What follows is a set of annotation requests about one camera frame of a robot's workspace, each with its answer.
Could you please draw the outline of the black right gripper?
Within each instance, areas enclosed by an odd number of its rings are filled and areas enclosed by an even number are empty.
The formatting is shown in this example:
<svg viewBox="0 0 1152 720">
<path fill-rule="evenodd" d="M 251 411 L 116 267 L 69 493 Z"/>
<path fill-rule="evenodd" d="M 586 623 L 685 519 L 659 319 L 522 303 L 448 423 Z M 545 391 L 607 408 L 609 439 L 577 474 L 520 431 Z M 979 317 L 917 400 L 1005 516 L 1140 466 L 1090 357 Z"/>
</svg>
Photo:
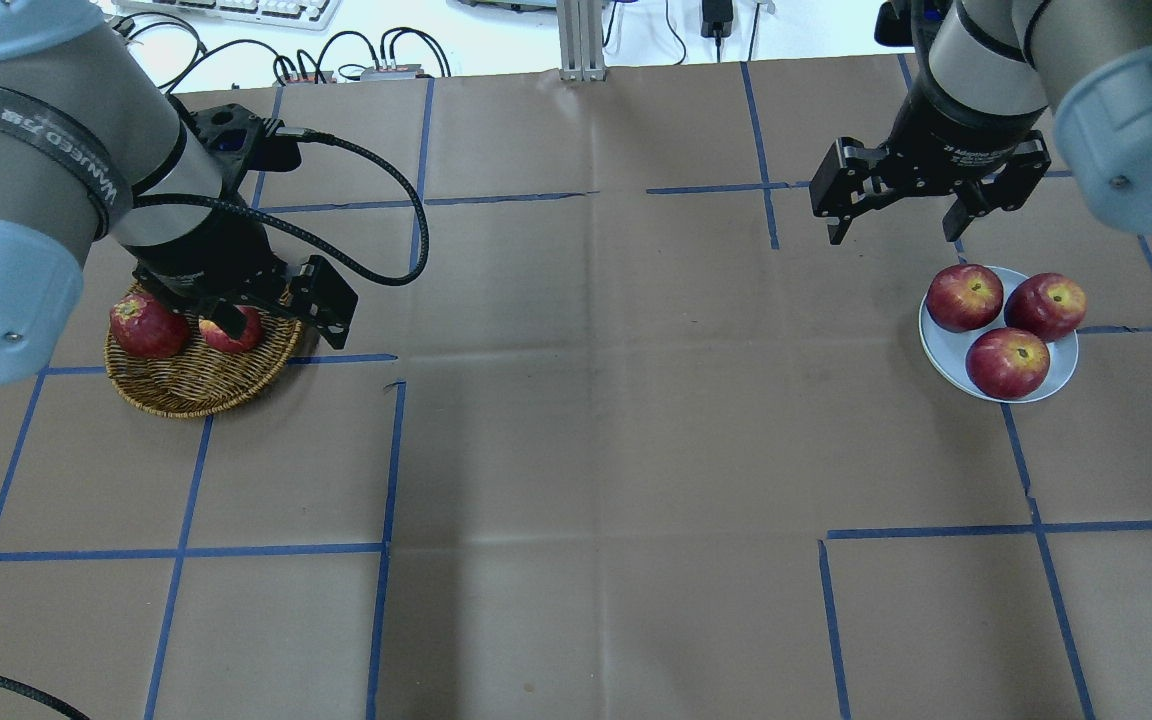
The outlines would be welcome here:
<svg viewBox="0 0 1152 720">
<path fill-rule="evenodd" d="M 810 181 L 812 213 L 826 219 L 828 241 L 840 247 L 852 220 L 867 211 L 897 200 L 954 196 L 943 215 L 943 236 L 955 243 L 975 219 L 1021 209 L 1052 164 L 1039 131 L 1026 132 L 996 158 L 984 156 L 979 165 L 961 164 L 965 158 L 937 141 L 905 152 L 892 149 L 890 142 L 869 149 L 856 138 L 838 138 Z"/>
</svg>

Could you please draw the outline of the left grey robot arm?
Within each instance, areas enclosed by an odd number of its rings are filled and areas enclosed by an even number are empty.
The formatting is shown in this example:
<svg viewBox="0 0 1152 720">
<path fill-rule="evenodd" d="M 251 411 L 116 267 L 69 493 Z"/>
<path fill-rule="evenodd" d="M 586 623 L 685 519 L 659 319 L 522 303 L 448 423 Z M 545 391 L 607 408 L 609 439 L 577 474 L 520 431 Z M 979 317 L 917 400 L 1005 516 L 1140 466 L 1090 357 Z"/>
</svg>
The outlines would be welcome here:
<svg viewBox="0 0 1152 720">
<path fill-rule="evenodd" d="M 0 384 L 50 363 L 96 241 L 147 291 L 236 331 L 236 306 L 343 347 L 356 291 L 319 255 L 289 270 L 238 196 L 300 164 L 300 132 L 241 105 L 161 94 L 88 1 L 0 1 Z"/>
</svg>

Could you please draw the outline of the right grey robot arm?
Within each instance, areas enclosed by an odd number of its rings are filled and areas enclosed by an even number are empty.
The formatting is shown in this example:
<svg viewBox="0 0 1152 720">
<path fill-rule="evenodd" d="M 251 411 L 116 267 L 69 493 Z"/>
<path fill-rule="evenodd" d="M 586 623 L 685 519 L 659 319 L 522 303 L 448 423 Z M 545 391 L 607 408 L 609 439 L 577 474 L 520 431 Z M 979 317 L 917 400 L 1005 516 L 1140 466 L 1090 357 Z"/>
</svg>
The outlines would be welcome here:
<svg viewBox="0 0 1152 720">
<path fill-rule="evenodd" d="M 1021 209 L 1053 156 L 1098 222 L 1152 234 L 1152 1 L 884 1 L 874 38 L 922 68 L 886 141 L 838 138 L 814 173 L 831 243 L 869 211 L 942 196 L 958 240 Z"/>
</svg>

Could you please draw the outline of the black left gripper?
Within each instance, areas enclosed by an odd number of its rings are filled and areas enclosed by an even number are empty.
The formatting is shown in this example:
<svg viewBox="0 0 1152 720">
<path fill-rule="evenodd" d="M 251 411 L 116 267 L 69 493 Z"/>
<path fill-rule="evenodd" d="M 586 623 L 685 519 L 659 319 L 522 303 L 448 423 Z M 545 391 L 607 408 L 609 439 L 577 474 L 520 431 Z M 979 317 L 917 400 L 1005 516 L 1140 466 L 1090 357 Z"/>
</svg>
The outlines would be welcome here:
<svg viewBox="0 0 1152 720">
<path fill-rule="evenodd" d="M 262 232 L 187 234 L 159 245 L 132 247 L 132 276 L 170 310 L 198 318 L 205 343 L 241 343 L 247 314 L 256 306 L 278 318 L 305 323 L 342 350 L 358 296 L 320 255 L 291 266 L 271 250 Z"/>
</svg>

